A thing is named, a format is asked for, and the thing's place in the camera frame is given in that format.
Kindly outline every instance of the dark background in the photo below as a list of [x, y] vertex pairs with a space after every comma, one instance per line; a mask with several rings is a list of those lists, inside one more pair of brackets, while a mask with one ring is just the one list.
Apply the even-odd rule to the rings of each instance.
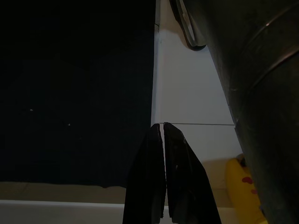
[[126, 186], [150, 128], [155, 1], [1, 9], [0, 181]]

